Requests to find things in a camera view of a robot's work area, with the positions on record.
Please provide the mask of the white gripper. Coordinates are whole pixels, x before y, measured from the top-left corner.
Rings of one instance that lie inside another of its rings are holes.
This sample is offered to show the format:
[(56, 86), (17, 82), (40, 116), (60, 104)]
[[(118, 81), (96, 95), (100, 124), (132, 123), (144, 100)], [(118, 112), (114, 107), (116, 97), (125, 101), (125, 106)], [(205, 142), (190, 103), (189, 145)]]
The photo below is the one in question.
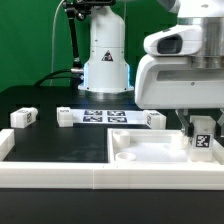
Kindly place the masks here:
[(181, 19), (144, 39), (135, 103), (177, 109), (182, 132), (194, 134), (187, 109), (224, 107), (224, 19)]

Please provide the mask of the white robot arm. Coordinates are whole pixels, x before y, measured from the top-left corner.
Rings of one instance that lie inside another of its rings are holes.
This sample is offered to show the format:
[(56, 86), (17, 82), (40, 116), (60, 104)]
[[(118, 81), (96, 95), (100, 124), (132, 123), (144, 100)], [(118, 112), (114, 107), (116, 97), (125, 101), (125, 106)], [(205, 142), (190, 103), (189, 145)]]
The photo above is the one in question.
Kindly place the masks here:
[(90, 57), (79, 88), (98, 97), (134, 92), (141, 109), (210, 115), (224, 127), (224, 0), (157, 0), (176, 23), (145, 34), (135, 82), (124, 59), (124, 21), (90, 5)]

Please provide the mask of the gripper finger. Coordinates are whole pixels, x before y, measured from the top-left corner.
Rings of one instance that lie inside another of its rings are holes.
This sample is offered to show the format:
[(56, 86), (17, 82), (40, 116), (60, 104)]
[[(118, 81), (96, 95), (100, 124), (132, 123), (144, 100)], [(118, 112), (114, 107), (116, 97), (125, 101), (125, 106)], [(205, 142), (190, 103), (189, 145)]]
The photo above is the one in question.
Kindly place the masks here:
[(223, 127), (224, 127), (224, 108), (220, 109), (221, 115), (219, 117), (219, 119), (216, 121), (216, 125), (215, 125), (215, 136), (216, 137), (222, 137), (223, 133)]

